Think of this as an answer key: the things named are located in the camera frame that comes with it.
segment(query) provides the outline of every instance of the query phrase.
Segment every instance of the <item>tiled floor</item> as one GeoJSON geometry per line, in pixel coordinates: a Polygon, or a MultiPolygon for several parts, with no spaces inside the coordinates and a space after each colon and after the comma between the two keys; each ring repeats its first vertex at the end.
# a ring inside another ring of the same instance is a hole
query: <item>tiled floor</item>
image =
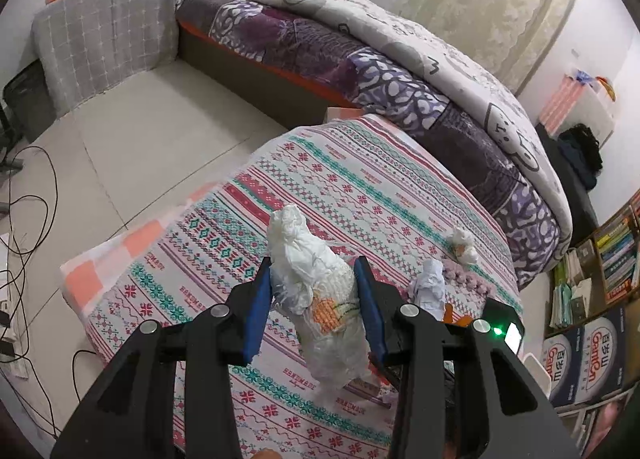
{"type": "MultiPolygon", "coordinates": [[[[55,122],[37,144],[49,152],[58,176],[56,220],[27,268],[24,294],[29,357],[62,427],[77,405],[71,358],[90,349],[81,323],[59,291],[60,264],[128,226],[180,203],[206,182],[220,180],[284,129],[229,90],[181,61],[137,74],[55,122]]],[[[24,169],[12,181],[12,198],[40,194],[53,205],[54,184],[43,153],[23,153],[24,169]]],[[[6,184],[0,200],[7,198],[6,184]]],[[[22,248],[33,246],[44,215],[41,203],[12,210],[22,248]]],[[[0,221],[0,233],[8,220],[0,221]]],[[[10,258],[18,270],[19,259],[10,258]]],[[[539,353],[548,278],[523,293],[525,350],[539,353]]],[[[84,394],[101,370],[98,359],[79,355],[76,377],[84,394]]],[[[14,379],[43,414],[46,400],[34,381],[14,379]]]]}

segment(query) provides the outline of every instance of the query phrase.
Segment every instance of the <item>book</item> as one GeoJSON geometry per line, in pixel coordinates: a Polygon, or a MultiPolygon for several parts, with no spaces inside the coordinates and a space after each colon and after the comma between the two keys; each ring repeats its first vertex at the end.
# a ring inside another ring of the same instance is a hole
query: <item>book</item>
{"type": "Polygon", "coordinates": [[[582,298],[584,302],[584,311],[589,315],[589,307],[591,303],[591,277],[580,280],[578,285],[572,290],[572,300],[574,298],[582,298]]]}
{"type": "Polygon", "coordinates": [[[596,240],[596,246],[598,246],[598,249],[602,249],[602,246],[606,245],[611,239],[614,239],[616,236],[622,233],[625,230],[625,228],[628,228],[628,224],[629,224],[629,219],[625,217],[620,220],[619,224],[616,224],[615,226],[613,226],[612,230],[607,232],[605,235],[599,237],[596,240]]]}
{"type": "Polygon", "coordinates": [[[640,190],[638,190],[634,194],[634,196],[631,197],[631,200],[629,202],[631,203],[631,207],[636,212],[636,214],[640,214],[640,190]]]}
{"type": "Polygon", "coordinates": [[[618,269],[613,275],[611,275],[607,279],[607,290],[618,284],[623,279],[627,277],[631,277],[634,272],[634,266],[636,265],[636,256],[634,255],[632,259],[629,259],[625,262],[625,264],[618,269]]]}
{"type": "Polygon", "coordinates": [[[621,392],[610,401],[597,404],[594,409],[586,409],[584,427],[585,434],[578,442],[581,457],[589,457],[616,424],[620,414],[625,410],[631,395],[621,392]]]}
{"type": "Polygon", "coordinates": [[[593,241],[587,239],[577,249],[578,260],[582,267],[588,267],[594,260],[596,260],[596,250],[593,246],[593,241]]]}
{"type": "MultiPolygon", "coordinates": [[[[638,264],[638,259],[640,259],[640,243],[638,243],[638,251],[636,252],[636,264],[638,264]]],[[[638,287],[638,281],[640,280],[640,265],[636,265],[634,268],[633,276],[631,277],[631,289],[635,289],[638,287]]]]}
{"type": "Polygon", "coordinates": [[[571,311],[571,288],[566,283],[556,285],[551,304],[549,327],[558,329],[568,327],[574,322],[571,311]]]}
{"type": "Polygon", "coordinates": [[[625,385],[640,379],[640,301],[634,300],[625,306],[625,385]]]}
{"type": "Polygon", "coordinates": [[[634,237],[629,233],[624,239],[617,243],[610,251],[607,251],[602,256],[602,266],[607,267],[612,262],[615,262],[620,255],[624,255],[625,251],[634,247],[634,237]]]}
{"type": "Polygon", "coordinates": [[[574,323],[581,322],[587,318],[587,311],[584,305],[584,297],[576,296],[571,299],[571,312],[574,316],[574,323]]]}
{"type": "Polygon", "coordinates": [[[626,261],[628,261],[629,259],[631,259],[635,255],[636,255],[635,251],[627,250],[626,253],[623,253],[622,256],[619,259],[617,259],[616,261],[613,261],[612,264],[609,264],[607,266],[602,264],[602,267],[604,268],[604,277],[605,277],[605,279],[608,279],[617,270],[619,270],[623,265],[625,265],[626,261]]]}
{"type": "Polygon", "coordinates": [[[547,338],[540,363],[551,376],[551,404],[586,403],[622,388],[626,332],[625,308],[614,307],[595,320],[547,338]]]}
{"type": "Polygon", "coordinates": [[[624,239],[629,233],[631,233],[631,230],[629,230],[628,226],[625,226],[624,230],[622,230],[615,237],[611,237],[609,241],[600,248],[600,254],[602,255],[604,253],[609,252],[609,250],[611,250],[612,248],[615,248],[617,243],[619,243],[622,239],[624,239]]]}
{"type": "Polygon", "coordinates": [[[582,266],[580,265],[580,259],[578,259],[578,253],[575,249],[570,249],[564,256],[565,272],[567,275],[567,282],[571,285],[575,285],[584,279],[584,273],[582,272],[582,266]]]}
{"type": "Polygon", "coordinates": [[[608,304],[613,303],[625,296],[631,290],[631,279],[626,279],[624,282],[619,283],[617,286],[607,291],[605,295],[605,301],[608,304]]]}

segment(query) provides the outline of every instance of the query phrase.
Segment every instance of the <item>comforter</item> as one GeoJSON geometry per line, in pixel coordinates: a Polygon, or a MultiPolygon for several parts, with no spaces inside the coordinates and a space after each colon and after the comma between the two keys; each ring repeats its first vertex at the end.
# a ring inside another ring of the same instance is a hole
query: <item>comforter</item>
{"type": "MultiPolygon", "coordinates": [[[[498,222],[520,287],[564,251],[570,231],[562,231],[556,213],[485,130],[488,124],[478,123],[436,87],[372,47],[316,20],[253,0],[178,0],[176,17],[208,41],[302,76],[410,134],[498,222]]],[[[538,157],[546,160],[544,152],[538,157]]]]}
{"type": "MultiPolygon", "coordinates": [[[[375,277],[401,292],[425,258],[452,259],[448,236],[454,226],[465,226],[477,241],[473,271],[489,292],[448,280],[453,320],[478,317],[487,293],[522,314],[500,227],[406,134],[366,116],[284,134],[178,214],[148,247],[141,247],[140,234],[126,236],[118,253],[138,256],[100,298],[87,300],[100,290],[95,282],[102,270],[113,270],[116,255],[76,259],[74,269],[66,269],[65,298],[79,315],[91,304],[82,323],[104,361],[142,320],[190,321],[225,301],[234,285],[251,280],[267,252],[270,213],[287,203],[302,209],[311,231],[333,241],[336,253],[348,260],[365,255],[375,277]]],[[[305,368],[293,325],[276,312],[267,320],[259,355],[248,367],[230,367],[230,376],[246,457],[262,448],[285,459],[385,457],[394,420],[381,397],[385,389],[357,381],[323,391],[305,368]]],[[[184,447],[183,363],[174,400],[174,441],[184,447]]]]}

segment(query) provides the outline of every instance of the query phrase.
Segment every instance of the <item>bed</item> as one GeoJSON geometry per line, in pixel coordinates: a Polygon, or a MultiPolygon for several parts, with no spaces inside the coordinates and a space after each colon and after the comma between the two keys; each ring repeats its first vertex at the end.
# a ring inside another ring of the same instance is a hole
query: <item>bed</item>
{"type": "MultiPolygon", "coordinates": [[[[367,14],[375,16],[371,9],[367,14]]],[[[558,178],[520,104],[486,71],[473,79],[507,103],[511,116],[498,107],[492,116],[493,103],[486,118],[484,111],[474,115],[471,106],[461,106],[465,95],[455,95],[456,86],[447,95],[356,38],[346,24],[331,27],[258,0],[178,0],[176,18],[178,55],[284,126],[318,124],[328,106],[358,106],[412,136],[503,229],[519,288],[566,251],[572,224],[558,178]],[[516,124],[511,137],[520,145],[496,135],[502,121],[516,124]],[[521,164],[525,145],[533,164],[521,164]]],[[[464,72],[470,60],[447,48],[445,56],[464,72]]]]}
{"type": "MultiPolygon", "coordinates": [[[[336,253],[365,255],[376,278],[401,292],[426,257],[453,259],[448,238],[464,226],[479,262],[446,277],[450,321],[478,317],[487,296],[522,315],[501,227],[423,147],[373,114],[273,139],[228,180],[63,265],[63,295],[107,362],[142,320],[191,320],[250,280],[266,253],[270,212],[291,202],[336,253]]],[[[394,420],[388,387],[355,381],[324,391],[306,371],[293,325],[275,312],[260,354],[230,372],[246,457],[265,447],[286,459],[385,456],[394,420]]],[[[174,441],[184,448],[182,366],[174,441]]]]}

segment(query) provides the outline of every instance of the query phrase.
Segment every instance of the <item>orange item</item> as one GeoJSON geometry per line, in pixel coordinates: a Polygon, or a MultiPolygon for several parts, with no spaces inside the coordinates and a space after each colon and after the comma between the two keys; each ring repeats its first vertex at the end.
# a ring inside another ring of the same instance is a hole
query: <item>orange item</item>
{"type": "Polygon", "coordinates": [[[327,334],[331,331],[335,331],[340,327],[340,318],[335,313],[335,300],[333,298],[323,298],[319,300],[314,297],[314,301],[311,302],[311,312],[314,314],[314,322],[320,324],[320,332],[327,334]]]}
{"type": "Polygon", "coordinates": [[[386,379],[385,376],[380,374],[380,372],[377,370],[376,366],[371,362],[369,362],[369,370],[374,376],[376,376],[376,378],[378,378],[380,380],[380,383],[382,383],[383,385],[391,385],[391,383],[389,383],[389,380],[386,379]]]}
{"type": "Polygon", "coordinates": [[[615,102],[616,91],[613,90],[613,85],[611,85],[611,82],[609,81],[609,79],[605,78],[604,76],[596,76],[596,79],[602,84],[604,89],[607,91],[607,94],[609,95],[609,98],[611,98],[611,101],[615,102]]]}
{"type": "Polygon", "coordinates": [[[453,325],[457,325],[459,327],[466,327],[469,324],[471,324],[471,322],[474,319],[471,318],[468,314],[465,314],[464,316],[458,318],[457,322],[453,322],[453,306],[451,304],[444,304],[444,317],[442,318],[442,321],[445,324],[453,324],[453,325]]]}

